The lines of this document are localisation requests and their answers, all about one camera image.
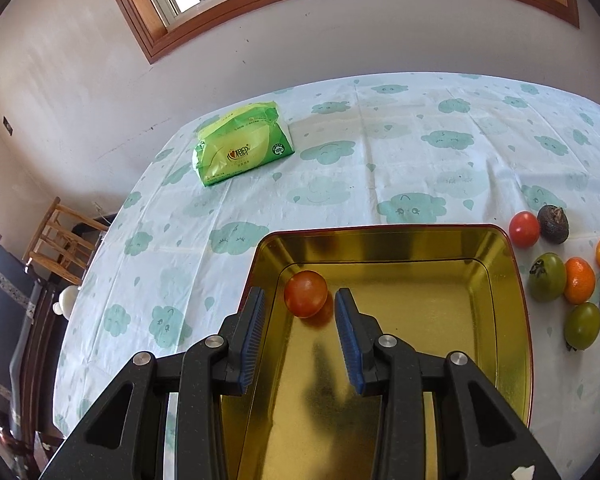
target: green tomato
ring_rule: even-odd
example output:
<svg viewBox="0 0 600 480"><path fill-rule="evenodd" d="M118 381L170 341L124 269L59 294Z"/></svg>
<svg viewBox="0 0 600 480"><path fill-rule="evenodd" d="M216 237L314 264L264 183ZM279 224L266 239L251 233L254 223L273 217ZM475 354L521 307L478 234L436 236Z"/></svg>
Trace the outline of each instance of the green tomato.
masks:
<svg viewBox="0 0 600 480"><path fill-rule="evenodd" d="M567 270L557 254L542 254L529 271L527 290L536 301L553 301L567 285Z"/></svg>
<svg viewBox="0 0 600 480"><path fill-rule="evenodd" d="M585 350L593 345L600 332L600 310L587 301L567 314L564 322L564 339L576 350Z"/></svg>

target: table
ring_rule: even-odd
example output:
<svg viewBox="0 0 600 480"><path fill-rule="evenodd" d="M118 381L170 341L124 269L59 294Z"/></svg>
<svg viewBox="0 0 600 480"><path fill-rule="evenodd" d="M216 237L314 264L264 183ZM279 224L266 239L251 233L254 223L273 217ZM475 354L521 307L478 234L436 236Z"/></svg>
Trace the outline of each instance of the table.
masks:
<svg viewBox="0 0 600 480"><path fill-rule="evenodd" d="M600 106L556 89L450 73L365 75L283 89L275 101L296 153L205 188L197 132L183 126L126 199L78 295L62 345L54 420L68 434L133 354L165 356L215 333L240 300L269 232L396 222L490 222L566 209L570 238L516 250L582 256L600 270ZM400 198L408 196L410 208ZM534 353L531 430L565 480L600 451L600 336L567 352L560 299L527 297ZM167 468L173 463L170 408Z"/></svg>

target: tray rim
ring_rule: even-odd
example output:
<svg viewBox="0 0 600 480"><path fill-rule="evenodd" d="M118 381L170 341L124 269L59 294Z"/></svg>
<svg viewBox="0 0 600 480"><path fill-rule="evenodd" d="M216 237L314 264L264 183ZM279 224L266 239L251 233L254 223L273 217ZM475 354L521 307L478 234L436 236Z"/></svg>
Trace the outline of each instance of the tray rim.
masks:
<svg viewBox="0 0 600 480"><path fill-rule="evenodd" d="M442 230L445 228L494 229L494 230L500 232L500 234L504 238L504 241L505 241L507 247L509 248L509 253L511 254L513 264L514 264L514 267L516 270L518 286L520 287L520 291L522 292L522 305L525 309L526 336L529 341L528 348L529 348L529 369L530 369L530 384L529 384L530 402L529 402L528 415L526 416L526 420L523 420L523 422L525 423L525 425L527 427L529 427L531 424L531 414L532 414L533 408L534 408L534 394L535 394L534 346L533 346L533 339L531 337L531 325L529 323L529 310L528 310L528 307L526 306L525 289L524 289L524 286L522 283L522 277L520 276L520 268L518 267L518 262L516 261L516 253L514 251L513 244L511 243L511 240L510 240L507 232L503 228L501 228L499 225L496 225L496 224L457 224L457 223L451 223L451 224L372 224L372 225L362 225L362 226L325 227L325 228L317 228L317 229L292 229L292 230L286 230L286 231L282 230L282 231L270 232L270 233L267 233L258 242L258 245L255 248L255 251L253 253L253 258L251 259L251 265L249 267L249 273L247 274L247 278L244 282L244 289L242 291L242 296L240 297L240 303L238 304L238 312L240 312L242 310L242 306L244 305L244 302L246 301L247 296L249 294L249 289L251 288L249 286L249 283L253 277L253 271L254 271L254 267L256 264L256 255L258 254L258 251L269 242L270 238L279 237L280 235L317 235L317 234L325 234L325 233L333 232L333 231L356 231L356 230L357 231L360 231L360 230L363 230L363 231L365 231L365 230L391 231L391 230L394 230L395 228L407 227L407 226L413 227L413 228L422 228L422 229L427 228L427 229L434 229L434 230Z"/></svg>

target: plastic packaging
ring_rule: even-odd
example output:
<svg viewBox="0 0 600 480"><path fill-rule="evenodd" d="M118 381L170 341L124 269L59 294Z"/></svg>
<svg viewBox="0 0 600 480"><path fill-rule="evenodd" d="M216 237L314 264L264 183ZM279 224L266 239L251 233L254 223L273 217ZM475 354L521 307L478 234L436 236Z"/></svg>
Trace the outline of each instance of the plastic packaging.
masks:
<svg viewBox="0 0 600 480"><path fill-rule="evenodd" d="M202 128L193 163L204 186L252 170L294 152L274 102L238 108Z"/></svg>

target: golden tray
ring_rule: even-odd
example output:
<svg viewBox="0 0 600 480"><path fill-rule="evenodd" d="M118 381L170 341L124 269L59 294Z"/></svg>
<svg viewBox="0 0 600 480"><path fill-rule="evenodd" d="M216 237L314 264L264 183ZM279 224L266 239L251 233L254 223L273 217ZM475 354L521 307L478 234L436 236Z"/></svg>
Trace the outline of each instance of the golden tray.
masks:
<svg viewBox="0 0 600 480"><path fill-rule="evenodd" d="M328 304L298 319L286 281L319 272ZM242 300L263 288L266 332L253 385L223 397L229 477L368 480L380 397L357 396L333 320L333 294L349 287L360 310L417 351L469 355L526 425L532 351L522 284L507 235L494 225L384 225L277 232L254 255ZM427 480L437 480L431 394L425 396Z"/></svg>

